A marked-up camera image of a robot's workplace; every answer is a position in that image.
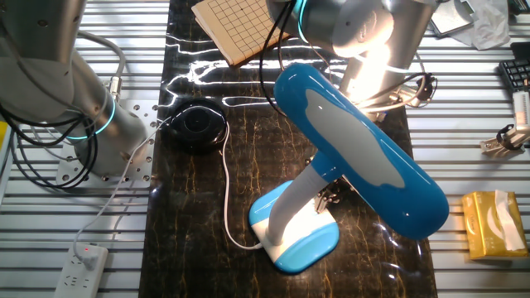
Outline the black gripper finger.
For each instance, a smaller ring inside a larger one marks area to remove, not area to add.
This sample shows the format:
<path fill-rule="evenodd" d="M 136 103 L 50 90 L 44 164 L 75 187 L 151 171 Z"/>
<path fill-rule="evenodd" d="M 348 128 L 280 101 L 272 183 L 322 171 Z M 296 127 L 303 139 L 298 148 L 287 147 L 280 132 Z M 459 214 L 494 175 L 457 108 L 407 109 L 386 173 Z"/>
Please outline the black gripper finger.
<path fill-rule="evenodd" d="M 331 199 L 343 199 L 352 192 L 353 187 L 344 177 L 340 177 L 330 184 Z"/>
<path fill-rule="evenodd" d="M 314 199 L 315 211 L 317 213 L 323 213 L 327 205 L 332 201 L 332 192 L 328 189 L 322 190 Z"/>

